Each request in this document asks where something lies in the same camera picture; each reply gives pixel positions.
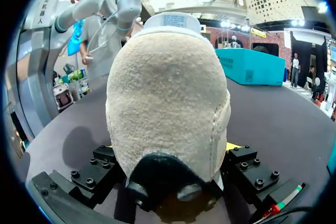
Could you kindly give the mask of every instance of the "display screen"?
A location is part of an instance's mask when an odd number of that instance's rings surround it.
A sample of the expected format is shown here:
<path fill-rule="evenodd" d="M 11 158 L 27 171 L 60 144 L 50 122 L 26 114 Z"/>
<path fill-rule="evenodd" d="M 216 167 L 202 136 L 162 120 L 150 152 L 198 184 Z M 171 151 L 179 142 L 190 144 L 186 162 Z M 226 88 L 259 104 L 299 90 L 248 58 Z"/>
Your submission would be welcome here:
<path fill-rule="evenodd" d="M 333 61 L 336 61 L 336 46 L 331 46 L 330 49 L 331 49 L 331 59 Z"/>

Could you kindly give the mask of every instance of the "white cap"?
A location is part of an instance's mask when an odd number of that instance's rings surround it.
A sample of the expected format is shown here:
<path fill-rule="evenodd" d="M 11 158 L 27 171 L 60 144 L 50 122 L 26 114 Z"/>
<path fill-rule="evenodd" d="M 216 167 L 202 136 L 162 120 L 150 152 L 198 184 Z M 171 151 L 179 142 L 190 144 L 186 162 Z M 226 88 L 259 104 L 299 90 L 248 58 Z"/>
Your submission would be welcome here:
<path fill-rule="evenodd" d="M 159 26 L 175 26 L 192 30 L 198 34 L 201 33 L 201 24 L 198 19 L 187 13 L 165 12 L 150 17 L 144 29 Z"/>

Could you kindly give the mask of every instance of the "teal booth counter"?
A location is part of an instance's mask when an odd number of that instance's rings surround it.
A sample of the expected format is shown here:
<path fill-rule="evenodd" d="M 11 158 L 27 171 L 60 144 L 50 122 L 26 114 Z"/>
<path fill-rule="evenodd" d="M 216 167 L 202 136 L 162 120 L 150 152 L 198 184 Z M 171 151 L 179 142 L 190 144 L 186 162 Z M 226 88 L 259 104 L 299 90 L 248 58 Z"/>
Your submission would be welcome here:
<path fill-rule="evenodd" d="M 216 49 L 225 75 L 242 85 L 281 86 L 286 62 L 245 48 Z"/>

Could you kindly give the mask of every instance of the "brick wall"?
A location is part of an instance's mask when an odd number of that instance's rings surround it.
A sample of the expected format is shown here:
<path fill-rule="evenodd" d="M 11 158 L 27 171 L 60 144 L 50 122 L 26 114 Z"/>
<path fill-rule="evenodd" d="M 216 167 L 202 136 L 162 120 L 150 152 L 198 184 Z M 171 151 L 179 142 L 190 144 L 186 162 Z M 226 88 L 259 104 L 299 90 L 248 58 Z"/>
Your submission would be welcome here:
<path fill-rule="evenodd" d="M 211 32 L 211 36 L 210 36 L 210 42 L 213 46 L 216 45 L 216 40 L 218 39 L 218 37 L 223 36 L 224 38 L 227 37 L 227 32 L 226 30 L 222 29 L 222 28 L 217 28 L 217 27 L 206 27 L 206 31 L 207 32 Z M 237 37 L 237 40 L 240 40 L 241 43 L 243 43 L 243 47 L 244 48 L 249 48 L 249 35 L 246 33 L 240 33 L 238 31 L 228 31 L 228 35 L 229 38 L 231 38 L 233 35 L 235 35 Z"/>
<path fill-rule="evenodd" d="M 279 46 L 279 57 L 286 60 L 286 67 L 290 68 L 291 62 L 291 49 L 285 47 L 284 32 L 277 31 L 275 33 L 267 33 L 267 38 L 261 38 L 257 35 L 251 35 L 252 43 L 271 43 L 278 44 Z"/>

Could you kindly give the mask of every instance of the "yellow sign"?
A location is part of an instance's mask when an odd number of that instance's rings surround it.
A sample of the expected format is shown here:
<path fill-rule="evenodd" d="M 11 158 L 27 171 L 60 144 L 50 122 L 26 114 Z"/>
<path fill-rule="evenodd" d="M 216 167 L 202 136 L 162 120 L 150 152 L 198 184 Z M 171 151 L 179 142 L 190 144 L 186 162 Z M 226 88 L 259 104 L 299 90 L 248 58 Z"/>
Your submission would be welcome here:
<path fill-rule="evenodd" d="M 260 31 L 260 30 L 258 30 L 258 29 L 256 29 L 256 28 L 253 28 L 253 27 L 251 27 L 251 33 L 253 33 L 253 34 L 255 34 L 255 35 L 258 35 L 258 36 L 260 36 L 260 37 L 262 37 L 262 38 L 266 38 L 266 37 L 267 37 L 265 31 Z"/>

